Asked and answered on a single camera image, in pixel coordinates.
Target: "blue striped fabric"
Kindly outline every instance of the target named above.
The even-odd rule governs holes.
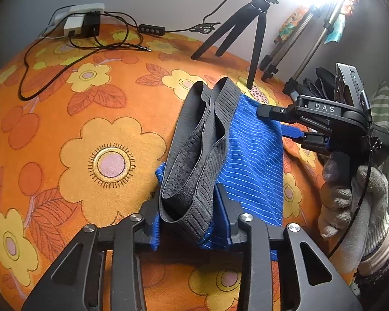
[[[241,95],[229,130],[229,148],[217,183],[224,184],[229,199],[241,203],[245,212],[267,224],[281,226],[283,203],[282,134],[277,121],[262,121],[256,116],[257,101]],[[164,164],[156,171],[163,180]],[[214,202],[214,218],[199,246],[223,249],[226,240],[216,225],[222,221],[222,207]]]

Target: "gray elastic waistband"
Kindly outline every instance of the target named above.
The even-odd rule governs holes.
[[[196,82],[183,104],[161,184],[160,216],[185,241],[199,242],[210,225],[213,187],[240,95],[226,77],[213,90]]]

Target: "gloved hand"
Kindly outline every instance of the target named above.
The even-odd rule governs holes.
[[[330,249],[349,226],[365,186],[367,166],[360,166],[351,184],[348,184],[349,164],[346,157],[344,153],[333,152],[323,168],[326,183],[321,188],[323,205],[318,228],[324,239],[331,240]],[[367,192],[355,222],[330,259],[340,273],[352,272],[362,261],[359,266],[361,274],[370,275],[380,269],[384,259],[389,258],[387,196],[385,175],[372,167]]]

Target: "glove finger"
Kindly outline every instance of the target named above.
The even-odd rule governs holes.
[[[367,174],[367,166],[360,166],[356,172],[356,180],[360,187],[364,188]],[[372,167],[367,191],[373,194],[373,197],[381,198],[387,196],[389,185],[386,176],[377,168]]]
[[[323,178],[326,182],[346,184],[349,180],[349,157],[343,152],[332,152],[330,159],[323,167]]]
[[[325,182],[320,190],[322,204],[329,209],[339,210],[351,205],[352,194],[350,188],[332,186]]]
[[[344,230],[349,226],[351,215],[348,209],[333,210],[322,206],[320,216],[324,218],[330,225],[337,229]]]
[[[338,232],[338,229],[330,225],[321,215],[318,217],[317,225],[322,238],[333,237]]]

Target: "white power adapter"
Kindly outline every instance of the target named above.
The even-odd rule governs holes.
[[[103,3],[96,3],[96,4],[79,4],[77,6],[72,6],[69,9],[69,12],[59,13],[55,16],[55,24],[58,24],[61,20],[63,20],[64,17],[66,17],[69,14],[74,13],[84,13],[81,15],[72,15],[69,16],[65,22],[65,25],[63,26],[63,34],[65,36],[68,36],[69,34],[72,34],[73,31],[75,35],[81,34],[82,31],[82,25],[84,23],[85,13],[89,13],[92,11],[99,11],[103,13],[105,10],[105,5]]]

